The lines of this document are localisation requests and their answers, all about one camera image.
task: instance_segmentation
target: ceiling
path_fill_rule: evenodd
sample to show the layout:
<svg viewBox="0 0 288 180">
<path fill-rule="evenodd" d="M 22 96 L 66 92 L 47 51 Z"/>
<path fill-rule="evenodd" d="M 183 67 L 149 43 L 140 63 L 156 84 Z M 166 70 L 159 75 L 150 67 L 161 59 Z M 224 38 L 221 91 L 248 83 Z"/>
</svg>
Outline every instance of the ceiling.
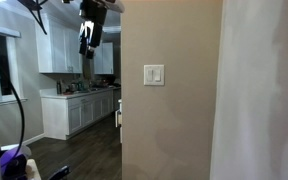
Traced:
<svg viewBox="0 0 288 180">
<path fill-rule="evenodd" d="M 47 13 L 57 19 L 67 22 L 73 27 L 80 28 L 81 23 L 84 20 L 78 15 L 79 7 L 82 0 L 71 1 L 70 4 L 64 4 L 61 0 L 48 0 L 42 5 L 41 13 Z M 20 2 L 16 0 L 6 0 L 5 2 L 0 2 L 9 8 L 19 11 L 29 11 Z M 114 11 L 107 11 L 104 27 L 120 26 L 120 14 Z"/>
</svg>

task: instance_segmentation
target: window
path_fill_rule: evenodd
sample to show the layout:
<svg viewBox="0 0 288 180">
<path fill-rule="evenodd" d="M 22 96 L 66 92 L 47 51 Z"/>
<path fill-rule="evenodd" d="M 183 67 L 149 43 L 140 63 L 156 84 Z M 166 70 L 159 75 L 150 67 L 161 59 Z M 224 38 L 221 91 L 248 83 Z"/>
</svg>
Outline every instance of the window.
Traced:
<svg viewBox="0 0 288 180">
<path fill-rule="evenodd" d="M 0 33 L 0 67 L 11 79 L 13 86 L 21 97 L 15 54 L 15 38 Z M 11 91 L 10 84 L 7 81 L 7 78 L 0 72 L 0 102 L 13 100 L 15 100 L 15 97 Z"/>
</svg>

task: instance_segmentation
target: switch plate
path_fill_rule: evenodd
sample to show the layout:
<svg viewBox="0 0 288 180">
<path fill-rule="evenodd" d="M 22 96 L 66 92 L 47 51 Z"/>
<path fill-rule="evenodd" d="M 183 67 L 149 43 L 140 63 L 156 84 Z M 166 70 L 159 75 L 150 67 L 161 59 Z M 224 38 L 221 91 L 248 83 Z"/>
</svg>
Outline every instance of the switch plate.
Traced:
<svg viewBox="0 0 288 180">
<path fill-rule="evenodd" d="M 164 86 L 164 65 L 144 65 L 144 85 Z"/>
</svg>

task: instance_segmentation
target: dark wood floor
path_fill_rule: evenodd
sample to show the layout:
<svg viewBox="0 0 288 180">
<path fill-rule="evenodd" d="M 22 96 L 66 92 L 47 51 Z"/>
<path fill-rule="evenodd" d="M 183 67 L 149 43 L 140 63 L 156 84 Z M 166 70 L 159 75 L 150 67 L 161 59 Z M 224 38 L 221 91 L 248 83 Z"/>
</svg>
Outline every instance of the dark wood floor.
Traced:
<svg viewBox="0 0 288 180">
<path fill-rule="evenodd" d="M 68 179 L 122 179 L 122 147 L 114 116 L 67 141 L 43 138 L 29 145 L 42 180 L 69 165 Z"/>
</svg>

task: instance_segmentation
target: upper cabinet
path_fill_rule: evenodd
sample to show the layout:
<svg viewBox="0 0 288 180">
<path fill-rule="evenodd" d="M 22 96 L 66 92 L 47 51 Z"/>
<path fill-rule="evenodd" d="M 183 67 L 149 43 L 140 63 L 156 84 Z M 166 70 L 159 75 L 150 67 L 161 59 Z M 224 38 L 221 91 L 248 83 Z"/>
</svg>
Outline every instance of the upper cabinet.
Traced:
<svg viewBox="0 0 288 180">
<path fill-rule="evenodd" d="M 94 74 L 114 74 L 113 43 L 101 43 L 95 49 Z"/>
<path fill-rule="evenodd" d="M 47 15 L 43 16 L 43 24 L 47 35 L 36 25 L 39 72 L 82 73 L 78 31 Z"/>
</svg>

